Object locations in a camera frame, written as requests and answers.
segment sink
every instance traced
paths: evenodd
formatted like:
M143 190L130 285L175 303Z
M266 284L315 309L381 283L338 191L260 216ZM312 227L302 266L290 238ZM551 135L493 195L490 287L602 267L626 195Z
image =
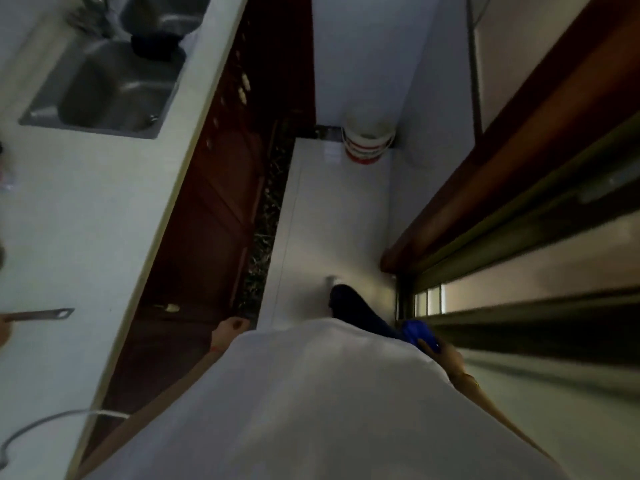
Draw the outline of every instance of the sink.
M129 0L120 13L120 24L130 34L156 31L187 35L202 23L210 0Z
M184 64L133 53L128 41L80 36L60 58L20 124L157 137Z

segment faucet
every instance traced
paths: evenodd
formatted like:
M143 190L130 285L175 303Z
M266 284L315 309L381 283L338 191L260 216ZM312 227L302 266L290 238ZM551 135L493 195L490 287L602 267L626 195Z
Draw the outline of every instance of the faucet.
M89 35L113 37L113 27L107 19L109 0L82 0L83 6L67 14L67 23Z

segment person's left hand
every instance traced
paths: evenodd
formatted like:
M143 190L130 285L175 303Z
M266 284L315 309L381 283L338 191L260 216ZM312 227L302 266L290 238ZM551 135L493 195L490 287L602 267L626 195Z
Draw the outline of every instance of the person's left hand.
M246 318L231 317L218 324L211 332L211 350L224 352L234 339L249 330L251 323Z

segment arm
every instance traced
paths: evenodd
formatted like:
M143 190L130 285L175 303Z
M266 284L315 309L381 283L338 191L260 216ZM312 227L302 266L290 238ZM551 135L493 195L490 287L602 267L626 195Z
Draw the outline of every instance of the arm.
M442 339L438 339L438 343L440 344L440 353L436 354L424 340L418 339L418 343L422 350L424 350L425 354L431 357L444 369L451 381L451 384L453 384L453 387L455 387L460 394L464 395L471 402L476 403L476 405L491 414L491 416L496 418L503 425L512 430L512 432L521 437L521 439L533 446L533 448L553 460L546 451L535 444L530 437L525 435L516 425L514 425L514 423L508 420L507 416L505 416L498 407L496 407L492 400L489 399L484 391L480 389L480 384L478 384L476 379L466 372L465 362L462 359L462 355L453 345Z
M232 317L220 322L211 334L211 351L206 354L185 377L165 390L140 411L132 414L112 434L96 448L76 473L76 479L81 479L98 468L111 455L116 453L124 444L142 430L146 425L158 417L171 406L176 399L183 395L202 375L215 364L231 345L231 341L249 329L249 320Z

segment person's left arm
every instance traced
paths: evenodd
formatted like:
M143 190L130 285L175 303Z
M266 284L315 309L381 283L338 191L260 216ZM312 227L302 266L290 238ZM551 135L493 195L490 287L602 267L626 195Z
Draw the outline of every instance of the person's left arm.
M183 395L202 375L215 364L228 349L233 339L249 329L250 322L244 318L232 317L220 322L211 334L211 351L206 354L185 377L165 390L140 411L132 414L112 434L96 448L78 468L75 478L81 479L98 468L111 455L158 417L171 404Z

